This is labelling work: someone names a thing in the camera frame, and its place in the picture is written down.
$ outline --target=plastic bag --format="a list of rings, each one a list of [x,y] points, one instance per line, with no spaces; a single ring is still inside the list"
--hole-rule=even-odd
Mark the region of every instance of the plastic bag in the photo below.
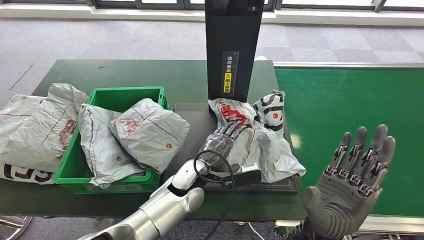
[[[184,143],[190,124],[150,98],[137,102],[109,124],[113,135],[137,162],[163,173]]]
[[[88,167],[94,174],[90,183],[102,189],[129,175],[145,171],[120,146],[109,130],[109,122],[120,115],[120,112],[82,104],[78,116],[81,147]]]
[[[244,120],[252,125],[237,138],[227,160],[230,165],[256,163],[263,183],[275,183],[294,174],[303,176],[306,172],[283,137],[284,97],[283,91],[274,90],[254,106],[225,98],[209,100],[209,106],[218,118],[218,126],[234,120]]]
[[[272,94],[264,96],[253,105],[253,109],[256,111],[255,122],[274,131],[278,138],[283,138],[284,134],[285,95],[283,91],[272,90]]]
[[[15,95],[0,111],[0,153],[9,141],[9,136],[37,110],[45,97]],[[45,172],[7,164],[0,155],[0,178],[15,182],[53,184],[53,172]]]
[[[247,102],[217,98],[209,100],[208,103],[218,118],[218,127],[234,121],[241,121],[244,124],[254,123],[256,112]]]
[[[36,111],[9,136],[0,158],[11,165],[55,173],[87,99],[70,84],[53,83]]]

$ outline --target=gray carpet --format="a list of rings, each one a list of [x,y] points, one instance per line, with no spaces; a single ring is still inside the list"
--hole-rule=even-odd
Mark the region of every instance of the gray carpet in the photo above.
[[[257,56],[273,61],[424,63],[424,29],[261,26]],[[206,59],[201,22],[0,18],[0,108],[29,95],[57,59]],[[36,217],[20,240],[75,240],[112,219]],[[202,239],[215,222],[187,221],[163,239]],[[270,223],[254,223],[275,239]],[[7,236],[0,228],[0,240]],[[247,224],[225,222],[214,240],[259,239]]]

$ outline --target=black wire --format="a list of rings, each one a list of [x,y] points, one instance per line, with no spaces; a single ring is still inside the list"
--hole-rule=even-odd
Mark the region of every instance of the black wire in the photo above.
[[[200,156],[202,154],[205,154],[205,153],[213,153],[213,154],[218,155],[222,159],[222,161],[225,163],[225,165],[227,166],[229,174],[231,175],[231,195],[229,196],[228,202],[226,204],[225,210],[224,210],[221,218],[216,223],[216,225],[212,228],[212,230],[209,232],[209,234],[204,238],[204,240],[208,240],[212,236],[212,234],[214,234],[214,232],[217,230],[217,228],[220,226],[220,224],[223,222],[225,216],[227,215],[228,211],[230,210],[230,206],[231,206],[231,203],[233,201],[235,182],[234,182],[234,173],[233,173],[233,170],[231,169],[230,163],[226,160],[226,158],[221,153],[214,151],[214,150],[209,150],[209,149],[199,152],[196,155],[196,157],[194,158],[194,164],[193,164],[194,171],[196,172],[197,176],[200,179],[202,179],[206,182],[210,182],[210,183],[224,183],[225,182],[223,180],[212,180],[212,179],[206,178],[199,173],[199,171],[196,168],[196,162],[199,160]]]

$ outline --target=yellow label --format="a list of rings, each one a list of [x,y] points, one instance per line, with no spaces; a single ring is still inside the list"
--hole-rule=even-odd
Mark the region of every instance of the yellow label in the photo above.
[[[224,93],[229,93],[231,89],[231,72],[226,72],[224,74]]]

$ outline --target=black scale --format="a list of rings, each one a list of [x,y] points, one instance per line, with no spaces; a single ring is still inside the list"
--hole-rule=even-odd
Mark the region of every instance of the black scale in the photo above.
[[[226,98],[247,101],[263,7],[264,0],[205,0],[207,88],[210,100]],[[187,160],[193,159],[207,136],[217,128],[217,118],[207,103],[177,103],[174,112],[187,120],[191,128],[184,145],[162,174],[161,183],[174,175]],[[292,146],[286,124],[284,137]],[[206,191],[226,192],[231,189],[218,183],[208,183]],[[272,184],[236,187],[235,191],[297,192],[292,177]]]

